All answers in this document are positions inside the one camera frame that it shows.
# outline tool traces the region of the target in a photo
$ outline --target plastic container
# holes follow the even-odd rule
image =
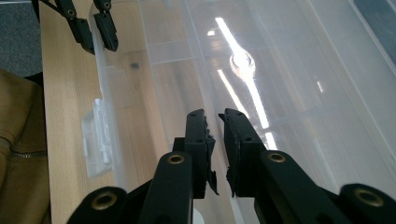
[[[253,200],[232,198],[225,180],[218,113],[230,107],[319,186],[338,193],[362,183],[396,198],[395,66],[352,1],[112,4],[118,51],[104,50],[94,20],[91,28],[105,115],[97,136],[116,185],[132,190],[150,179],[184,136],[187,114],[203,108],[217,140],[220,196],[209,189],[194,207],[206,223],[257,222]],[[108,169],[102,163],[92,176]]]

